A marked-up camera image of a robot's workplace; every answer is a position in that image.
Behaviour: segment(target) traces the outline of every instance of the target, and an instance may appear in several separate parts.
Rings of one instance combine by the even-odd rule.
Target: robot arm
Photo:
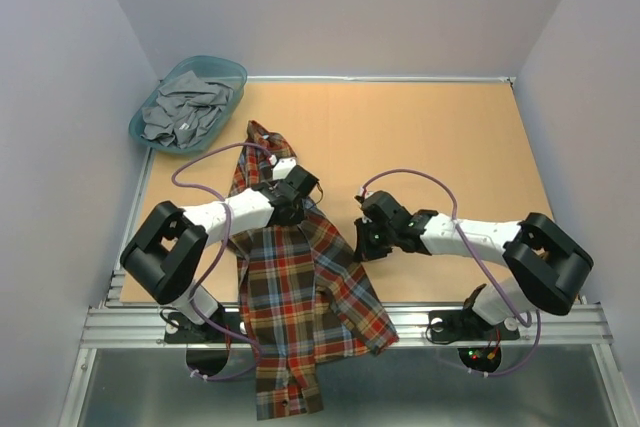
[[[318,179],[292,158],[278,161],[273,178],[225,200],[232,213],[231,235],[302,221],[302,201]],[[120,256],[122,266],[158,304],[174,307],[196,325],[205,321],[192,300],[208,318],[219,307],[202,285],[193,291],[193,278],[204,249],[224,238],[227,218],[222,204],[183,209],[169,201],[158,204]]]
[[[587,278],[593,260],[543,214],[519,222],[453,220],[433,210],[411,214],[390,194],[357,197],[364,217],[356,220],[358,260],[374,260],[394,246],[425,255],[472,254],[456,229],[462,229],[478,257],[507,267],[513,278],[501,284],[516,309],[541,309],[566,315]],[[513,313],[492,285],[478,288],[465,302],[463,320],[490,330]]]

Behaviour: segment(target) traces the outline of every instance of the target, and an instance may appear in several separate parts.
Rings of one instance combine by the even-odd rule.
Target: metal frame
[[[254,82],[496,82],[512,83],[513,78],[459,78],[459,77],[341,77],[341,76],[257,76]],[[155,153],[148,150],[138,179],[120,250],[133,234],[144,199]],[[185,348],[186,345],[164,343],[165,324],[158,316],[158,307],[147,303],[120,302],[125,272],[118,259],[115,261],[109,292],[100,308],[90,309],[80,340],[80,349],[71,383],[60,418],[60,427],[75,427],[81,420],[82,407],[90,386],[91,373],[98,349],[149,349]],[[592,345],[597,365],[603,379],[606,394],[618,425],[638,427],[637,414],[630,400],[624,378],[619,371],[611,343],[613,337],[600,305],[576,305],[566,317],[542,314],[542,345]],[[225,305],[227,310],[237,311],[237,305]],[[436,346],[426,338],[428,312],[456,309],[456,303],[386,304],[391,320],[398,329],[400,340],[394,348],[456,348],[472,345],[456,342],[449,346]],[[504,342],[509,345],[530,345],[535,337],[535,322],[529,328],[520,328],[522,338]],[[198,348],[224,349],[224,344],[191,345]]]

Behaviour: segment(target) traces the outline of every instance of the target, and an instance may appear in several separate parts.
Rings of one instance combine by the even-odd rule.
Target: laundry basket
[[[177,146],[164,146],[159,142],[142,138],[142,133],[145,128],[145,123],[142,120],[142,109],[144,107],[156,105],[156,98],[158,97],[158,90],[160,87],[189,71],[193,71],[197,77],[220,81],[220,83],[231,87],[233,89],[233,95],[231,96],[226,108],[216,118],[207,134],[202,137],[198,143],[190,147],[181,149]],[[240,64],[208,55],[189,57],[176,65],[169,75],[167,75],[160,85],[151,93],[147,100],[145,100],[144,104],[140,106],[131,119],[131,122],[129,122],[129,135],[131,135],[136,142],[158,151],[178,155],[201,154],[206,151],[216,137],[218,137],[226,123],[231,118],[231,114],[233,114],[233,111],[236,109],[244,95],[244,85],[246,83],[247,71]]]

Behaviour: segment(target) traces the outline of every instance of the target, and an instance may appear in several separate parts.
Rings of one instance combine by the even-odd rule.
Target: gray floor
[[[454,360],[454,349],[441,349]],[[505,349],[504,365],[526,348]],[[236,362],[246,362],[248,352]],[[482,379],[438,363],[436,349],[389,350],[324,365],[325,410],[256,422],[252,379],[204,384],[189,378],[180,350],[98,354],[80,425],[237,426],[614,426],[589,346],[541,347],[522,371]]]

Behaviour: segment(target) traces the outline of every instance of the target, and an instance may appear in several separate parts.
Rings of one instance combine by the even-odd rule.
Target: gray towel
[[[205,82],[192,71],[160,87],[157,105],[142,109],[142,137],[164,146],[191,147],[209,131],[225,109],[233,89]]]

